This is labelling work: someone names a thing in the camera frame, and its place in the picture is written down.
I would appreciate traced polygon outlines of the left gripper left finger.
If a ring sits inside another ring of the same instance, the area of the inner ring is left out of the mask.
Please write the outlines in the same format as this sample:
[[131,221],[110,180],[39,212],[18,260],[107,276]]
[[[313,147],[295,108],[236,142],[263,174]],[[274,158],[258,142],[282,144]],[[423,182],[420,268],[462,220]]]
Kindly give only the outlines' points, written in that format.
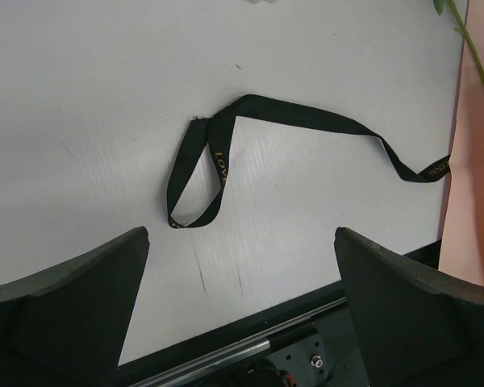
[[0,285],[0,386],[111,386],[148,258],[145,227]]

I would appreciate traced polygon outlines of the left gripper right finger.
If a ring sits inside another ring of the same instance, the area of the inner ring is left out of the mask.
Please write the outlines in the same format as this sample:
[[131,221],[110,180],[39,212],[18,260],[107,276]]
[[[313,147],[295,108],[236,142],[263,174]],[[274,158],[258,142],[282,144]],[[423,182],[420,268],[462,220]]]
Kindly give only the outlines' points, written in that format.
[[484,386],[484,287],[438,269],[440,241],[406,255],[347,228],[334,248],[372,386]]

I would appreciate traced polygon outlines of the pink wrapping paper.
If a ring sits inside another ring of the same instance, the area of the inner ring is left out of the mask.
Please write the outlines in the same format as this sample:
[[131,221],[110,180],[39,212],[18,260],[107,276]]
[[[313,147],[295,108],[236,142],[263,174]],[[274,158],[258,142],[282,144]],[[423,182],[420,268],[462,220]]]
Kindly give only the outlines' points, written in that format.
[[[484,66],[484,1],[465,23]],[[484,88],[464,42],[439,270],[484,286]]]

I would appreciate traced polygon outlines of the black gold-lettered ribbon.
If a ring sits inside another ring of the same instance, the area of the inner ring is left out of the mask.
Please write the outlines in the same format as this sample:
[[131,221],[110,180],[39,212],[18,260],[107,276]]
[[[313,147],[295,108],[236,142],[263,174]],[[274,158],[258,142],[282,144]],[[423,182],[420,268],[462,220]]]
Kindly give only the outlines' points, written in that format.
[[328,133],[374,137],[381,142],[395,172],[406,182],[433,183],[441,180],[450,172],[448,156],[435,161],[418,173],[413,171],[399,159],[397,153],[381,135],[371,131],[358,121],[341,114],[255,94],[247,94],[236,99],[211,118],[198,118],[190,121],[177,150],[166,189],[168,223],[173,229],[184,227],[173,218],[172,213],[192,177],[204,148],[209,149],[219,179],[220,189],[201,216],[188,224],[187,227],[204,227],[212,223],[217,217],[229,172],[234,126],[239,117]]

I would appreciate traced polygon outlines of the pink rose stem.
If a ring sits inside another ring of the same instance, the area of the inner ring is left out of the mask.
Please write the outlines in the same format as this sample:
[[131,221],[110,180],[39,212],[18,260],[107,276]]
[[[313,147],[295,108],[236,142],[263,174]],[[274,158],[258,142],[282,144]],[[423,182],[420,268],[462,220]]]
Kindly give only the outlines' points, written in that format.
[[459,10],[457,9],[457,5],[453,0],[433,0],[432,4],[434,9],[438,15],[442,15],[445,9],[448,9],[453,20],[456,24],[454,29],[462,35],[465,44],[467,45],[472,61],[474,63],[475,69],[477,71],[478,77],[482,86],[484,88],[484,66],[481,62],[481,58],[478,54],[478,50],[473,42],[473,39],[467,29],[465,20],[461,16]]

